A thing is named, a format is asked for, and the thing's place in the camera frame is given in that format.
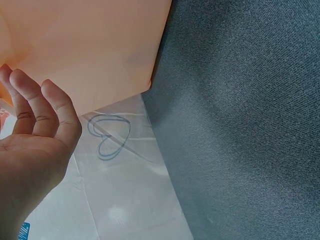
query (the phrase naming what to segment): translucent plastic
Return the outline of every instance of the translucent plastic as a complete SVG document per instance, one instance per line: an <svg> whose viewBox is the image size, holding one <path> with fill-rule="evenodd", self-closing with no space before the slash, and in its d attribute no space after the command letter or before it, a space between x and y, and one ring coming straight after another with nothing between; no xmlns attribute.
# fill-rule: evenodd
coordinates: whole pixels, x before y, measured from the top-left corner
<svg viewBox="0 0 320 240"><path fill-rule="evenodd" d="M140 95L88 113L30 240L192 240Z"/></svg>

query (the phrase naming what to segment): hand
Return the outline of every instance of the hand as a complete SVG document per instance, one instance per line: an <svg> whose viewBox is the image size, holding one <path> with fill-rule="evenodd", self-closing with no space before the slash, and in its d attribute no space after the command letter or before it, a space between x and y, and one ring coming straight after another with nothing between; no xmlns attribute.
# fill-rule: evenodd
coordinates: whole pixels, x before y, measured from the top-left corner
<svg viewBox="0 0 320 240"><path fill-rule="evenodd" d="M82 128L69 96L50 80L39 86L23 71L0 68L0 82L17 116L0 140L0 239L17 239L20 226L64 178Z"/></svg>

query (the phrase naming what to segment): dark gray cloth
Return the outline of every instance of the dark gray cloth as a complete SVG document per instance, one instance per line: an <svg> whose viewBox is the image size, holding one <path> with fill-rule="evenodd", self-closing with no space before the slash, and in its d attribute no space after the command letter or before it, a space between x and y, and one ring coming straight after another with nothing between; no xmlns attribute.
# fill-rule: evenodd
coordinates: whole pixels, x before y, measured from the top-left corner
<svg viewBox="0 0 320 240"><path fill-rule="evenodd" d="M195 240L320 239L320 1L174 0L147 112Z"/></svg>

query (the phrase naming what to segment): finger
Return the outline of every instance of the finger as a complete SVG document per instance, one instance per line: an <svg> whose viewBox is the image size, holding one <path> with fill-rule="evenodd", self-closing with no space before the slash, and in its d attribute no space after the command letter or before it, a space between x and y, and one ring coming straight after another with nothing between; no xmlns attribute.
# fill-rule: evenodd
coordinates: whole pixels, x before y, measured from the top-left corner
<svg viewBox="0 0 320 240"><path fill-rule="evenodd" d="M11 95L17 118L12 134L32 134L36 122L34 113L28 101L11 85L11 73L12 70L6 64L0 68L0 82Z"/></svg>
<svg viewBox="0 0 320 240"><path fill-rule="evenodd" d="M10 74L10 83L29 103L35 124L32 134L53 138L59 121L56 112L41 93L41 87L23 71L16 69Z"/></svg>
<svg viewBox="0 0 320 240"><path fill-rule="evenodd" d="M42 84L42 94L55 109L59 128L55 138L62 141L71 155L81 136L82 127L70 97L52 81L46 80Z"/></svg>

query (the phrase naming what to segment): orange paper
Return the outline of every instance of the orange paper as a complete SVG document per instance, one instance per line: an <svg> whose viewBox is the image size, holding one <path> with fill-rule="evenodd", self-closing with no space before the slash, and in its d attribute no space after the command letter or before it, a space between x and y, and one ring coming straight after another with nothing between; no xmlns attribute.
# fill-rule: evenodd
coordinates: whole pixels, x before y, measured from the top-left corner
<svg viewBox="0 0 320 240"><path fill-rule="evenodd" d="M0 65L51 79L85 114L150 87L170 4L0 0Z"/></svg>

